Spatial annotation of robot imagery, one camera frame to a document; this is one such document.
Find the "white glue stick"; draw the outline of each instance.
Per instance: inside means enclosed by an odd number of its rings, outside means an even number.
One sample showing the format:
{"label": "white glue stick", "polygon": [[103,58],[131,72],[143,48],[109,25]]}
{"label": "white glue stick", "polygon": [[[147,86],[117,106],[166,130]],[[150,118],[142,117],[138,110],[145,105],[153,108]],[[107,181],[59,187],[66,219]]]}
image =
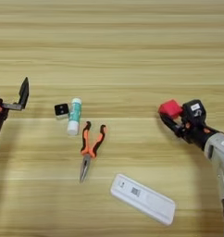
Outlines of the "white glue stick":
{"label": "white glue stick", "polygon": [[81,99],[75,98],[71,101],[71,110],[68,119],[68,134],[75,136],[79,133],[79,122],[81,117]]}

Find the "red gripper part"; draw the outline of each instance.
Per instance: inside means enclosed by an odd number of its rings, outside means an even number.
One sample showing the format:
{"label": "red gripper part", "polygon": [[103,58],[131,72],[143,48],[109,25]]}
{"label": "red gripper part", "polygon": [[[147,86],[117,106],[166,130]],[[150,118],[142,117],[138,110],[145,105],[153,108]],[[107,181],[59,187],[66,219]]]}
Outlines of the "red gripper part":
{"label": "red gripper part", "polygon": [[167,114],[173,119],[176,119],[182,112],[182,108],[175,100],[169,100],[166,103],[162,104],[158,111],[159,113]]}

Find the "orange pliers handle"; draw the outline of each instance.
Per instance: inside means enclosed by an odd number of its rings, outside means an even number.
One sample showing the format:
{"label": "orange pliers handle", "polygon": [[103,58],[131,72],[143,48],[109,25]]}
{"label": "orange pliers handle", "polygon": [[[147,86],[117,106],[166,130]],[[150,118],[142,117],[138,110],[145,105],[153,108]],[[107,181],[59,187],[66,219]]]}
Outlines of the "orange pliers handle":
{"label": "orange pliers handle", "polygon": [[106,125],[104,125],[104,124],[101,125],[100,134],[99,134],[99,136],[92,148],[90,148],[90,145],[89,145],[89,130],[91,127],[92,127],[92,123],[90,121],[87,121],[86,126],[82,132],[81,154],[83,156],[86,154],[89,154],[91,156],[91,158],[96,158],[97,150],[99,149],[100,145],[102,144],[103,140],[106,137]]}

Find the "robotic arm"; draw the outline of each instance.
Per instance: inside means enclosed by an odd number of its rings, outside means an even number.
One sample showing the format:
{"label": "robotic arm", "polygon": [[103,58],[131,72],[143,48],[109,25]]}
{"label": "robotic arm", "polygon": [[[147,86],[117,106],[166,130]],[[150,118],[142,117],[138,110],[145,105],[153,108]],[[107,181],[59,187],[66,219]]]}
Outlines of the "robotic arm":
{"label": "robotic arm", "polygon": [[0,99],[0,131],[4,121],[7,119],[9,110],[22,110],[26,107],[29,97],[29,81],[28,78],[21,84],[19,90],[19,102],[14,104],[6,104]]}
{"label": "robotic arm", "polygon": [[205,124],[206,112],[200,100],[192,100],[182,106],[174,100],[168,101],[160,106],[159,114],[176,136],[196,144],[212,162],[224,210],[224,133]]}

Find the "wooden table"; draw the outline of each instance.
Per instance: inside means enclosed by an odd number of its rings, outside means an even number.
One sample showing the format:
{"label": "wooden table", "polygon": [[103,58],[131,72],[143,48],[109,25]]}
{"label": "wooden table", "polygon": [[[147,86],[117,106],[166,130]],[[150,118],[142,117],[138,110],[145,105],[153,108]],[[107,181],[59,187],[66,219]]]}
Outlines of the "wooden table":
{"label": "wooden table", "polygon": [[[224,0],[1,0],[0,237],[217,237],[218,186],[202,151],[178,140],[157,109],[199,98],[224,131]],[[79,184],[81,133],[54,105],[82,99],[81,128],[108,134]],[[170,227],[110,194],[117,173],[175,200]]]}

